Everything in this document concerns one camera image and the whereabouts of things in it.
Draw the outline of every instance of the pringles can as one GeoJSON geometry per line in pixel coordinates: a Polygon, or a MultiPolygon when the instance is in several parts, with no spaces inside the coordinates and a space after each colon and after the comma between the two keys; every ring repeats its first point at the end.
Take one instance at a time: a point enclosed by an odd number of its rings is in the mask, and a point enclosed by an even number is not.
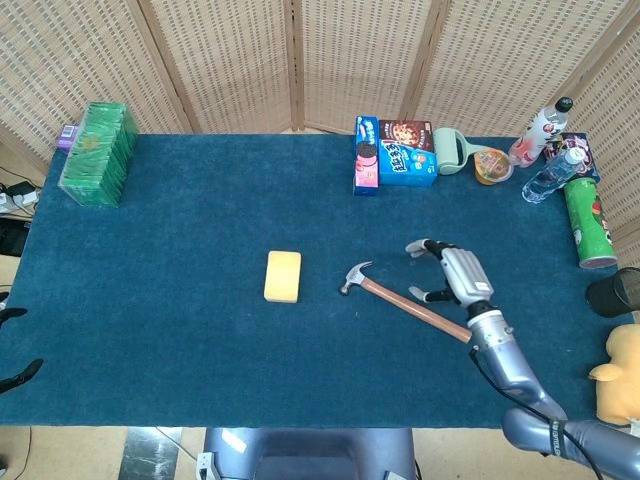
{"type": "Polygon", "coordinates": [[[602,268],[615,265],[618,259],[596,190],[596,181],[590,177],[572,180],[565,185],[564,196],[580,267],[602,268]]]}

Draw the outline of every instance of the yellow plush toy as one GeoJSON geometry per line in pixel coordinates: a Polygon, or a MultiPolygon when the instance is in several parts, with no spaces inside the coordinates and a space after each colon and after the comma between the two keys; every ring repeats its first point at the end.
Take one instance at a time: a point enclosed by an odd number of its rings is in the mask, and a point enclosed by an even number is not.
{"type": "Polygon", "coordinates": [[[640,419],[640,324],[622,325],[607,340],[611,362],[589,372],[597,380],[597,416],[615,425],[640,419]]]}

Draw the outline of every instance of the bottle cap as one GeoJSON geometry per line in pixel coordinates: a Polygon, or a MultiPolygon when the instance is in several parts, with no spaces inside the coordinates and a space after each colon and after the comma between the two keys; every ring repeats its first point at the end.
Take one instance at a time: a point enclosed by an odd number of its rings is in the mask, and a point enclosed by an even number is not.
{"type": "Polygon", "coordinates": [[[573,107],[573,100],[569,97],[562,97],[555,104],[556,110],[562,113],[567,113],[573,107]]]}
{"type": "Polygon", "coordinates": [[[567,155],[565,156],[565,158],[567,159],[567,162],[570,163],[571,165],[577,165],[578,163],[583,161],[584,157],[586,156],[587,154],[582,148],[573,147],[567,150],[567,155]]]}

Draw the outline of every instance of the hammer head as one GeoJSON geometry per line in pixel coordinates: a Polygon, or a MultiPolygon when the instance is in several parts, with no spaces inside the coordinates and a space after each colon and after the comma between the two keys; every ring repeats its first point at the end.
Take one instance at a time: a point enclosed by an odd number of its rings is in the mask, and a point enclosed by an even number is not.
{"type": "Polygon", "coordinates": [[[351,287],[351,285],[354,285],[354,284],[360,285],[362,281],[365,279],[365,276],[362,274],[360,269],[368,267],[372,263],[373,262],[359,263],[358,265],[353,267],[351,270],[349,270],[349,273],[347,273],[347,278],[345,279],[344,285],[340,287],[340,293],[342,295],[347,295],[349,293],[349,287],[351,287]]]}

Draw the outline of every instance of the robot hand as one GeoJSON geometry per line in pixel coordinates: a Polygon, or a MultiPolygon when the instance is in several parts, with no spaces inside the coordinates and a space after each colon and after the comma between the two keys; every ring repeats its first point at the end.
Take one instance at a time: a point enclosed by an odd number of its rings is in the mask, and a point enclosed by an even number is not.
{"type": "Polygon", "coordinates": [[[409,291],[414,297],[425,303],[453,300],[462,308],[479,301],[488,303],[491,300],[493,287],[476,256],[468,250],[428,238],[411,242],[405,250],[412,258],[417,258],[423,253],[431,253],[440,261],[447,277],[443,290],[424,292],[416,286],[410,287],[409,291]]]}

